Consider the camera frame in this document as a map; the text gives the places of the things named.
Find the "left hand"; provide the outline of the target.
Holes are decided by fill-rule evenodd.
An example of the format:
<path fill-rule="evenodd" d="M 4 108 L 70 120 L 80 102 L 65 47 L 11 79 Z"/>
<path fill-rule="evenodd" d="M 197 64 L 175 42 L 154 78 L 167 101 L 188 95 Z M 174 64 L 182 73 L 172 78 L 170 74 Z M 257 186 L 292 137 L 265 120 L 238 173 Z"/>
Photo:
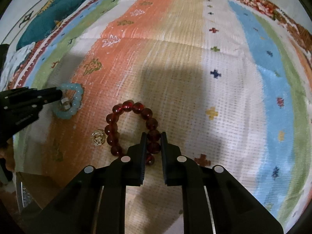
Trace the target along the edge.
<path fill-rule="evenodd" d="M 6 161 L 6 168 L 14 172 L 15 171 L 15 160 L 14 160 L 14 147 L 13 139 L 9 139 L 6 143 L 1 145 L 1 158 Z"/>

